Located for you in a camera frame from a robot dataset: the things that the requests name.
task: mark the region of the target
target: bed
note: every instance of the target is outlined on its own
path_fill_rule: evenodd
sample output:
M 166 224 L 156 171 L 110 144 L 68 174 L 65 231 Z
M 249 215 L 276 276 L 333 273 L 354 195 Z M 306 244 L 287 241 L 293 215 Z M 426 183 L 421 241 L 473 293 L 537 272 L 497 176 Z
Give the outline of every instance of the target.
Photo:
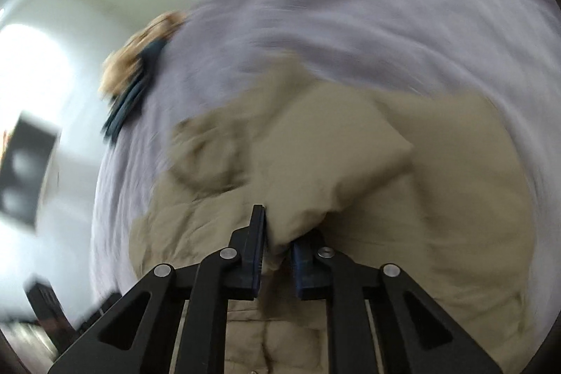
M 92 228 L 100 298 L 136 282 L 128 233 L 168 167 L 173 126 L 248 87 L 268 55 L 316 75 L 428 95 L 486 94 L 523 161 L 537 244 L 529 280 L 536 346 L 561 307 L 561 13 L 555 0 L 202 0 L 164 49 L 142 116 L 103 159 Z

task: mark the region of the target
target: white wall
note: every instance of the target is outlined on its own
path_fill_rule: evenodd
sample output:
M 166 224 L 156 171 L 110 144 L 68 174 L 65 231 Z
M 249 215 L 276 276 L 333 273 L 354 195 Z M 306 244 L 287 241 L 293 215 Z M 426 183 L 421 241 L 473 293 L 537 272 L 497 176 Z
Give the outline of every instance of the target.
M 34 27 L 57 42 L 74 85 L 59 116 L 62 134 L 54 167 L 58 190 L 41 211 L 36 233 L 0 220 L 0 317 L 30 312 L 23 284 L 39 275 L 51 282 L 75 321 L 92 304 L 90 224 L 105 148 L 100 129 L 107 116 L 107 104 L 97 95 L 100 65 L 133 31 L 80 0 L 31 0 L 5 19 L 8 24 Z

